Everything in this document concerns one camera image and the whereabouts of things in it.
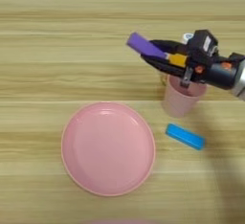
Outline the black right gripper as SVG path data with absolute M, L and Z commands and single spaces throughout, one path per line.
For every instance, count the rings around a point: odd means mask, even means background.
M 151 40 L 154 49 L 150 56 L 141 58 L 150 66 L 162 73 L 180 78 L 180 85 L 188 88 L 191 82 L 207 83 L 214 87 L 230 90 L 234 87 L 235 76 L 240 65 L 240 55 L 232 53 L 228 57 L 215 53 L 212 56 L 197 51 L 189 52 L 186 67 L 170 64 L 168 60 L 157 56 L 167 54 L 186 55 L 186 44 L 172 40 Z

